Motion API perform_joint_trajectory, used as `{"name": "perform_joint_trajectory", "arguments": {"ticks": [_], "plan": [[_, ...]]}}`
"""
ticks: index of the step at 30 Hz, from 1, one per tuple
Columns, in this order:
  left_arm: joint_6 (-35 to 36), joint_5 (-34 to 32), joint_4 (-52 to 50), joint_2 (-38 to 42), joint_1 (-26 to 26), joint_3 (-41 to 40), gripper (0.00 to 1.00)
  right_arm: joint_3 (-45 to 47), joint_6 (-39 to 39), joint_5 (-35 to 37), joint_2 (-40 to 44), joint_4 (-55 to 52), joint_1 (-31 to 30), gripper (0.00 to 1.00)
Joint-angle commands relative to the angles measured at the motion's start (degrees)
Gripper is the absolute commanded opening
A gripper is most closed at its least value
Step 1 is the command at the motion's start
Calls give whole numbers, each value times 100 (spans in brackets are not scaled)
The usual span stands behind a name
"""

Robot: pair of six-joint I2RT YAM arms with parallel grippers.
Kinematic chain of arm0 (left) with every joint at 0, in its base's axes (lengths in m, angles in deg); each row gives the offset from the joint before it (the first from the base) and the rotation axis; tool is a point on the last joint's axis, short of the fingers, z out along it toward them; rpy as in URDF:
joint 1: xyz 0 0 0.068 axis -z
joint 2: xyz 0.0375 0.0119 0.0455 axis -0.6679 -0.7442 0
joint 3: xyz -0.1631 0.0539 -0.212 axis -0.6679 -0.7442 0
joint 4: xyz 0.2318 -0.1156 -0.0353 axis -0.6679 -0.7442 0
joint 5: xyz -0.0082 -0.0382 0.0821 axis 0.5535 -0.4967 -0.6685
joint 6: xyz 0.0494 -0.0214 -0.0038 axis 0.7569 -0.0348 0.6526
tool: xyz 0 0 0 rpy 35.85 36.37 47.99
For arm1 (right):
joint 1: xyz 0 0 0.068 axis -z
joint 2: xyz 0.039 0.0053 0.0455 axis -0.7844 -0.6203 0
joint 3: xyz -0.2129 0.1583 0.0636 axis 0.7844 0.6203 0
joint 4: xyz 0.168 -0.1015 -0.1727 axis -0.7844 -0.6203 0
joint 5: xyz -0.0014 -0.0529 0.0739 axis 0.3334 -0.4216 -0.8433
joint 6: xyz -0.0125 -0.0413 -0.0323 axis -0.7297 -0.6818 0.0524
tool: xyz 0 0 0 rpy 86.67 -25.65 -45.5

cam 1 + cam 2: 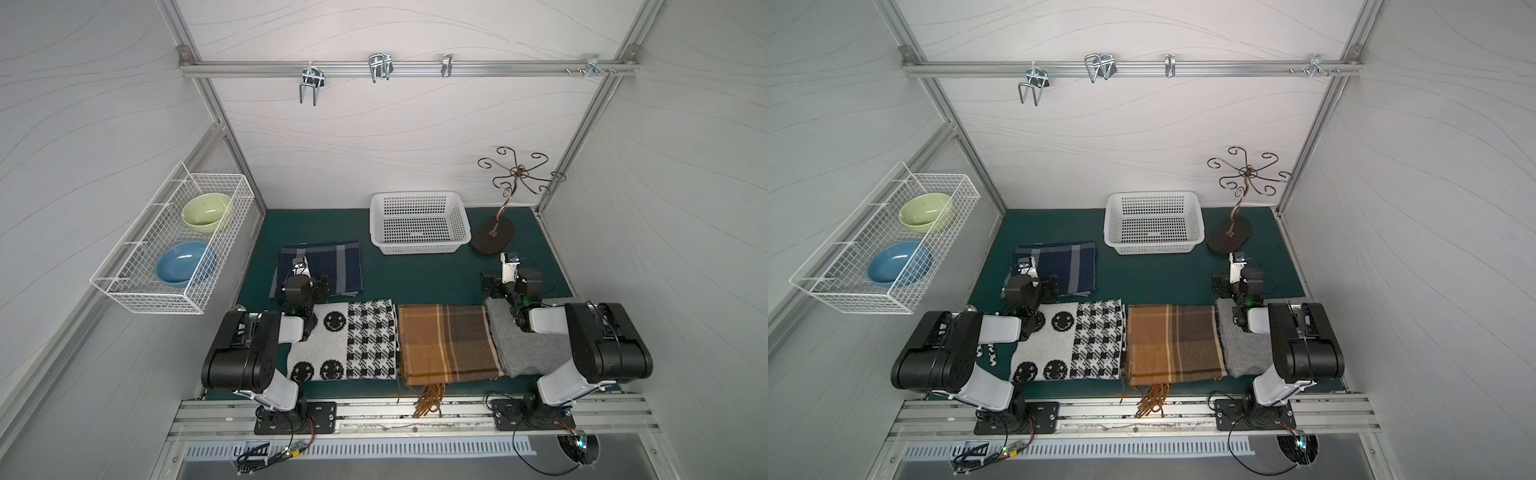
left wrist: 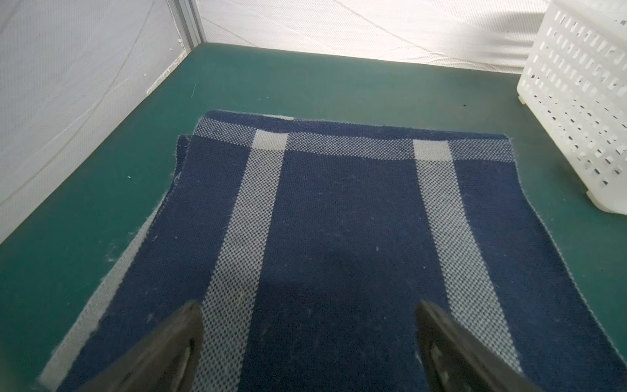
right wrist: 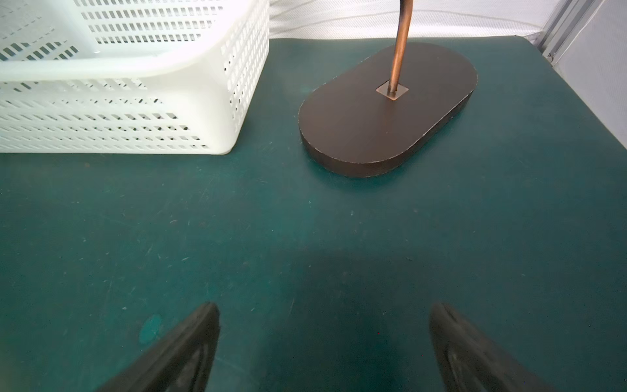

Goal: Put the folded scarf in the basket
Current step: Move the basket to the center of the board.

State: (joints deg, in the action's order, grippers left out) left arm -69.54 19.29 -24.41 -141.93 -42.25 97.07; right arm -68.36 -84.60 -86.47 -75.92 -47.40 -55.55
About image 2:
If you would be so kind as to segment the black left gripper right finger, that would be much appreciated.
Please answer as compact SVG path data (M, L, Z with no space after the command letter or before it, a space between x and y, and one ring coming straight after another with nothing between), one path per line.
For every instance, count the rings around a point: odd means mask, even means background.
M539 391L433 302L416 307L416 337L432 391Z

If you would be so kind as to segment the navy striped scarf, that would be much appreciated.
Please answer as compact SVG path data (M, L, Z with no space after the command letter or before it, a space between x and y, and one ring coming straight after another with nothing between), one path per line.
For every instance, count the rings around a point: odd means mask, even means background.
M543 390L626 388L506 136L214 110L39 380L78 389L196 301L197 391L424 391L422 300Z

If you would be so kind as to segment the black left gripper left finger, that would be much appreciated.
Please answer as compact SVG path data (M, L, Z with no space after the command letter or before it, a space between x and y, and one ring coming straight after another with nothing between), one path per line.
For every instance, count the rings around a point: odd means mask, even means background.
M203 340L202 312L186 302L81 391L190 391Z

